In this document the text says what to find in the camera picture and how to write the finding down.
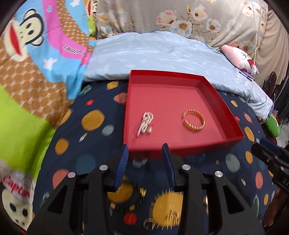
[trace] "green fabric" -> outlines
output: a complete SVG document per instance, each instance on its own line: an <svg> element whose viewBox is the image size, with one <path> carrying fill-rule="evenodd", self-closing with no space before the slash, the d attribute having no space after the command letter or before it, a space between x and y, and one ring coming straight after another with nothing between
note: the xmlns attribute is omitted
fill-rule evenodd
<svg viewBox="0 0 289 235"><path fill-rule="evenodd" d="M270 118L264 123L268 133L272 137L278 137L280 135L280 127L278 125L277 120L271 114Z"/></svg>
<svg viewBox="0 0 289 235"><path fill-rule="evenodd" d="M94 22L94 18L91 17L87 17L87 22L88 22L88 28L91 30L89 32L89 36L93 37L95 35L96 29L95 29L95 22Z"/></svg>
<svg viewBox="0 0 289 235"><path fill-rule="evenodd" d="M36 180L55 129L30 114L0 85L0 159Z"/></svg>

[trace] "green plush toy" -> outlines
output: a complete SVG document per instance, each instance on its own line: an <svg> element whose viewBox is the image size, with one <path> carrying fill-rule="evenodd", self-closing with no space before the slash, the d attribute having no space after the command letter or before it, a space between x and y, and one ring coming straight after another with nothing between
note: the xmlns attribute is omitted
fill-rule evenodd
<svg viewBox="0 0 289 235"><path fill-rule="evenodd" d="M270 136L276 138L280 135L280 127L273 114L271 114L270 118L264 123L264 125Z"/></svg>

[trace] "floral curtain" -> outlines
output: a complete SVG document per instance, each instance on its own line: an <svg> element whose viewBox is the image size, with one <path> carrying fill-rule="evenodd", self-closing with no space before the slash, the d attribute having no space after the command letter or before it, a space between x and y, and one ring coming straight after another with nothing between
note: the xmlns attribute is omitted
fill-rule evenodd
<svg viewBox="0 0 289 235"><path fill-rule="evenodd" d="M239 47L253 56L267 15L263 0L98 0L97 37L166 30L215 49Z"/></svg>

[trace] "gold bangle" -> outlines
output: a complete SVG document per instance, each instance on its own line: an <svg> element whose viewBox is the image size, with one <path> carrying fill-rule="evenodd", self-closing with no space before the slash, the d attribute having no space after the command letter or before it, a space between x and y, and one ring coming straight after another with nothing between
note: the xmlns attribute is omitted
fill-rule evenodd
<svg viewBox="0 0 289 235"><path fill-rule="evenodd" d="M183 117L182 119L184 119L184 117L187 115L187 114L194 114L196 115L202 122L202 125L201 126L192 126L187 120L184 120L183 124L185 125L186 128L188 128L189 130L191 131L200 131L201 129L203 129L204 125L205 125L205 120L204 120L204 117L196 110L192 110L192 109L189 109L187 110L184 114L183 114Z"/></svg>

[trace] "colorful blanket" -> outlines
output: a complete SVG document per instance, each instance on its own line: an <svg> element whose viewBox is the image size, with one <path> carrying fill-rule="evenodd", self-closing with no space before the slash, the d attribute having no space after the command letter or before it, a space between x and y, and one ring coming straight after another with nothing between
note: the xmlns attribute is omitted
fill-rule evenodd
<svg viewBox="0 0 289 235"><path fill-rule="evenodd" d="M95 45L95 7L92 0L28 0L0 38L2 199L31 208L19 223L24 229L44 154L81 90Z"/></svg>

